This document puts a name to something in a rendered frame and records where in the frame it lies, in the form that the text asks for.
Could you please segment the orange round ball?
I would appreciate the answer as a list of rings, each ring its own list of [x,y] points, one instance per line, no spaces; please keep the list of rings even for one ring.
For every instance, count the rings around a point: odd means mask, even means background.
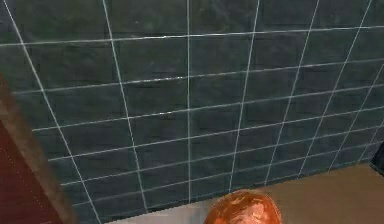
[[[203,224],[283,224],[281,212],[266,193],[241,189],[212,204]]]

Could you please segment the dark red room door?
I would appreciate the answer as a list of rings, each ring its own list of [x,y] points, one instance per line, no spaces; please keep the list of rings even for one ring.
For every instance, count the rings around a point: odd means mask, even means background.
[[[0,224],[79,224],[76,212],[2,76]]]

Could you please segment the black object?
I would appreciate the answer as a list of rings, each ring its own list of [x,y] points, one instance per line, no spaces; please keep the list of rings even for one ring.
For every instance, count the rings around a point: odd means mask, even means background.
[[[371,159],[370,166],[373,170],[384,177],[384,142],[380,145]]]

